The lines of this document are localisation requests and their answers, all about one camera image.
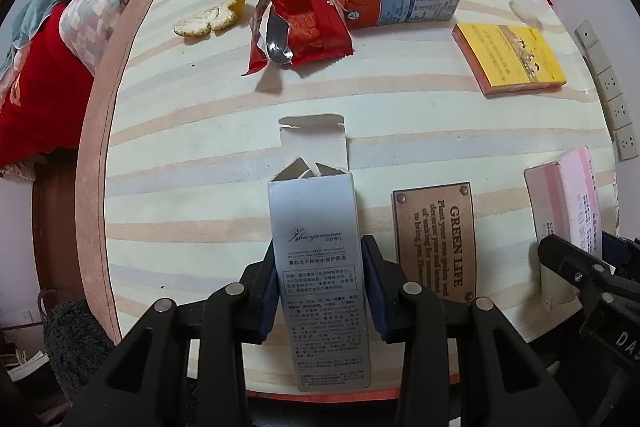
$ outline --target book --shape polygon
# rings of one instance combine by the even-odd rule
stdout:
[[[535,28],[460,23],[452,34],[484,95],[566,83],[553,51]]]
[[[28,377],[31,373],[37,371],[43,365],[49,362],[49,355],[46,355],[42,351],[38,351],[29,360],[22,362],[20,365],[8,370],[11,381],[22,380],[22,378]]]

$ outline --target metal rivet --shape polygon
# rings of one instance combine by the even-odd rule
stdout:
[[[240,282],[232,282],[231,284],[227,284],[225,288],[225,292],[229,295],[240,295],[244,291],[244,284]]]
[[[406,282],[402,285],[402,289],[404,293],[408,293],[409,295],[418,295],[418,293],[422,291],[422,286],[417,282]]]
[[[171,299],[158,299],[156,302],[154,302],[154,309],[160,313],[167,312],[173,305],[174,304],[171,302]]]
[[[494,307],[494,303],[489,297],[478,297],[476,299],[476,306],[478,309],[487,312]]]

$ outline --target electrical outlet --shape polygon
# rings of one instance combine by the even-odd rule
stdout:
[[[611,65],[609,56],[604,51],[602,42],[600,41],[587,49],[587,59],[589,60],[589,65],[593,74],[600,74]]]
[[[591,48],[596,42],[598,42],[598,36],[596,35],[596,32],[593,31],[589,21],[585,21],[580,24],[580,26],[576,28],[575,34],[580,39],[580,42],[585,49]]]
[[[625,95],[619,94],[607,102],[609,118],[613,129],[620,129],[631,123],[631,114],[626,106]]]
[[[636,128],[632,123],[615,131],[613,136],[618,146],[618,158],[621,162],[640,155]]]
[[[610,66],[597,77],[598,87],[600,92],[604,96],[604,99],[608,102],[612,98],[615,98],[619,94],[622,94],[622,88],[616,78],[616,72],[613,70],[613,66]]]

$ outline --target chip bag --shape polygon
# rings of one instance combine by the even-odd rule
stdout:
[[[308,60],[341,58],[353,55],[351,37],[332,0],[259,0],[251,21],[252,42],[249,68],[245,74],[260,71],[268,63],[273,48],[267,42],[278,42],[270,36],[276,26],[267,26],[266,41],[260,34],[260,24],[269,2],[271,9],[286,22],[280,57],[299,66]]]

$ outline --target wooden sign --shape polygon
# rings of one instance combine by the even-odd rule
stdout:
[[[469,183],[395,190],[396,248],[407,279],[440,297],[476,296],[476,237]]]

